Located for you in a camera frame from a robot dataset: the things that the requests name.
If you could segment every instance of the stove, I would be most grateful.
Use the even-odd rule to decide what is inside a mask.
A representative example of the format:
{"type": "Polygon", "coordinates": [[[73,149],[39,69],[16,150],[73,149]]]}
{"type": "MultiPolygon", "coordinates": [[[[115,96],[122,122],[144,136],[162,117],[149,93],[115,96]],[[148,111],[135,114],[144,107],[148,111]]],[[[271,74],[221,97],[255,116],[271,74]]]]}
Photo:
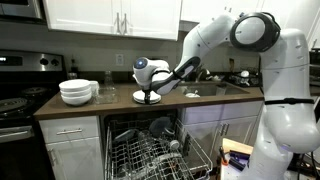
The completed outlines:
{"type": "Polygon", "coordinates": [[[61,55],[0,50],[0,179],[54,179],[33,114],[66,80],[61,55]]]}

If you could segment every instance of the dishwasher rack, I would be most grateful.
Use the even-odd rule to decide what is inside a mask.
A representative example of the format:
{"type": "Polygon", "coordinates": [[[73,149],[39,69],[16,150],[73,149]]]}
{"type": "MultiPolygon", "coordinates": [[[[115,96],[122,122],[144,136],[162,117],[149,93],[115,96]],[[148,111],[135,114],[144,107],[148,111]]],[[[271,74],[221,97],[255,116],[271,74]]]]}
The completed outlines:
{"type": "Polygon", "coordinates": [[[148,128],[154,119],[108,123],[105,178],[107,180],[192,180],[209,179],[212,161],[178,119],[172,123],[174,136],[153,137],[148,128]],[[133,137],[121,143],[114,138],[128,130],[133,137]],[[197,157],[189,157],[193,151],[197,157]],[[192,160],[200,165],[192,166],[192,160]]]}

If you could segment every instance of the oven handle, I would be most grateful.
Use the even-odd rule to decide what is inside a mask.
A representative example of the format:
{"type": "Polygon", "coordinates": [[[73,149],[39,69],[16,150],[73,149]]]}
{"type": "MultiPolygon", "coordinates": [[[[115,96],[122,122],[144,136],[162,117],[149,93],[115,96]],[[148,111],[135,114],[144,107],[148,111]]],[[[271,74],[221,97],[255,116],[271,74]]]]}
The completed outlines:
{"type": "Polygon", "coordinates": [[[32,136],[33,136],[33,133],[32,133],[32,128],[30,126],[27,129],[23,128],[23,131],[0,135],[0,143],[28,139],[32,136]]]}

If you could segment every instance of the kitchen sink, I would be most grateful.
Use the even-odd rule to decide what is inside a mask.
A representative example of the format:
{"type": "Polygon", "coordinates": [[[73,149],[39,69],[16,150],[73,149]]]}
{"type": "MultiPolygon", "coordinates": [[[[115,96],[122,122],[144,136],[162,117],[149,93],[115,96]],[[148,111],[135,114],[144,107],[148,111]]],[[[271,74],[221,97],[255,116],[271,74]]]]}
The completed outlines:
{"type": "Polygon", "coordinates": [[[249,94],[227,83],[184,83],[177,87],[184,95],[192,97],[249,94]]]}

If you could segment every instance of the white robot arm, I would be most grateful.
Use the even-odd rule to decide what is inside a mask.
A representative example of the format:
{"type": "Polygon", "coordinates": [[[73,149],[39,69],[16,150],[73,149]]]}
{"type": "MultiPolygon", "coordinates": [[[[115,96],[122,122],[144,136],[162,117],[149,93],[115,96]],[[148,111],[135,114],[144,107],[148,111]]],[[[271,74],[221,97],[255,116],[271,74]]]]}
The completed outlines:
{"type": "Polygon", "coordinates": [[[320,125],[309,91],[308,45],[301,31],[280,32],[268,13],[250,13],[238,20],[223,14],[189,32],[182,60],[172,72],[164,61],[139,58],[133,68],[136,81],[145,92],[167,94],[223,42],[261,56],[265,105],[250,162],[239,179],[282,180],[293,153],[320,146],[320,125]]]}

